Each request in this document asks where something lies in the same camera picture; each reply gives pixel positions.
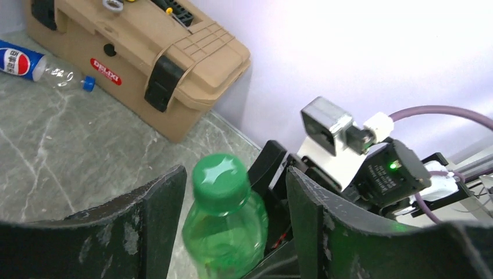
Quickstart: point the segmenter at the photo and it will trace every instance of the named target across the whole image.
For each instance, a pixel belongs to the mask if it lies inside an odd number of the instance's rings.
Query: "blue bottle cap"
[[[82,89],[86,90],[87,92],[92,92],[95,85],[96,79],[91,76],[87,76],[84,79],[84,85],[82,85]]]

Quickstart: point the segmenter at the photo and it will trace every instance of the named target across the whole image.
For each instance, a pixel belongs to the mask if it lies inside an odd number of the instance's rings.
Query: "beige toolbox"
[[[186,0],[23,1],[31,38],[173,142],[250,65],[248,49]]]

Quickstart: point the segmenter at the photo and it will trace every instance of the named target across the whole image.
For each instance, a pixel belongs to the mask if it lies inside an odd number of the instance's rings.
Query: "gray marble surface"
[[[24,33],[1,38],[46,53]],[[0,220],[62,219],[215,152],[250,166],[259,150],[214,113],[172,144],[100,88],[58,92],[0,73]],[[192,202],[188,181],[179,231]],[[196,277],[177,234],[168,278]]]

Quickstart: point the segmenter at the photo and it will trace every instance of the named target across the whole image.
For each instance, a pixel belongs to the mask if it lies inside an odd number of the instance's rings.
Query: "green bottle cap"
[[[197,206],[209,214],[222,215],[242,208],[250,197],[247,168],[229,154],[202,158],[192,172]]]

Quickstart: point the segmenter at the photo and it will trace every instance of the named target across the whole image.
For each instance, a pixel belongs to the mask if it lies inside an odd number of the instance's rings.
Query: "plastic bottle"
[[[0,40],[0,70],[47,87],[67,91],[82,88],[88,92],[96,83],[72,64]]]
[[[263,258],[267,213],[233,155],[204,157],[192,172],[195,202],[182,230],[200,279],[239,279]]]

